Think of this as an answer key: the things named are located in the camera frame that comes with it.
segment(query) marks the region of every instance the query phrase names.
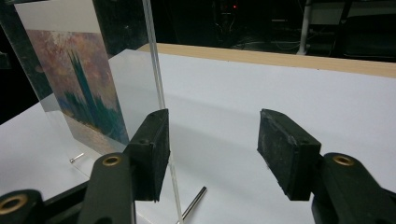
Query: wooden edge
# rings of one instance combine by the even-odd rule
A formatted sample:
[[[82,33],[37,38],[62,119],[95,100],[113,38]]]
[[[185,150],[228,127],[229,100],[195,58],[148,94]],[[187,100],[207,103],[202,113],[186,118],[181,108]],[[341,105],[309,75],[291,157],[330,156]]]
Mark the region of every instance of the wooden edge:
[[[302,67],[396,78],[396,63],[380,63],[279,54],[240,49],[214,49],[196,46],[157,44],[159,53],[238,63],[257,63],[287,67]]]
[[[149,52],[149,44],[143,45],[142,47],[140,47],[138,49],[139,51],[144,51],[144,52]]]

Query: painting print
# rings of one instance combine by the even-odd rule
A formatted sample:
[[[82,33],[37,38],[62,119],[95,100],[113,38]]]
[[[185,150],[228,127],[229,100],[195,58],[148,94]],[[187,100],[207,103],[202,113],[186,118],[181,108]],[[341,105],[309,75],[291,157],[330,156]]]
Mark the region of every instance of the painting print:
[[[128,134],[100,34],[27,30],[64,114],[128,144]]]

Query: metal pin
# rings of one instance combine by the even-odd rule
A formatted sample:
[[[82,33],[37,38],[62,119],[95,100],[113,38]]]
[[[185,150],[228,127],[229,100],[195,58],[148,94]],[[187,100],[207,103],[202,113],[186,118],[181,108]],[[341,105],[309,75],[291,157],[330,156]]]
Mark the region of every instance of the metal pin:
[[[84,155],[84,153],[79,154],[78,156],[76,156],[73,159],[70,159],[70,163],[74,163],[78,158],[82,157]]]
[[[201,201],[202,197],[204,196],[204,194],[206,193],[206,187],[204,186],[201,191],[199,191],[199,193],[197,194],[197,196],[194,198],[194,200],[192,200],[192,202],[190,203],[189,207],[186,209],[186,211],[184,211],[183,213],[183,220],[186,219],[186,217],[189,215],[190,211],[198,204],[199,201]]]

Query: metal rod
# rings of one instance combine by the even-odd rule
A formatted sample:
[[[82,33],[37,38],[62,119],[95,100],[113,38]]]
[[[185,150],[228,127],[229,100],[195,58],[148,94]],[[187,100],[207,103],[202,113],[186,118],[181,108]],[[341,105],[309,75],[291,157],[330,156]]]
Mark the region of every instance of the metal rod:
[[[300,48],[297,52],[298,55],[306,54],[306,40],[308,39],[309,23],[311,22],[312,0],[306,0],[304,8],[303,27],[300,38]]]
[[[70,159],[70,160],[69,160],[70,163],[74,163],[78,158],[82,157],[83,155],[84,155],[84,153],[81,153],[81,154],[79,154],[78,156],[76,156],[75,158]]]
[[[183,213],[183,220],[186,219],[186,217],[189,215],[190,211],[198,204],[199,201],[201,201],[202,197],[206,193],[206,187],[204,186],[201,191],[197,194],[197,196],[192,200],[190,203],[189,207],[184,211]]]

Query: black equipment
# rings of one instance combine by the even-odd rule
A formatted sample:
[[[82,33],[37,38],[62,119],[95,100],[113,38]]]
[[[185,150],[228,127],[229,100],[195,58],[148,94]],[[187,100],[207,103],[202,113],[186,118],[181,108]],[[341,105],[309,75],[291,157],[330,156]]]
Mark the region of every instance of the black equipment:
[[[89,181],[45,202],[33,189],[0,197],[0,223],[135,224],[135,200],[160,200],[169,155],[163,109],[146,117],[122,153],[99,158]]]
[[[355,158],[319,155],[320,142],[286,115],[263,109],[258,151],[291,201],[315,197],[318,224],[394,224],[396,194],[382,189]]]

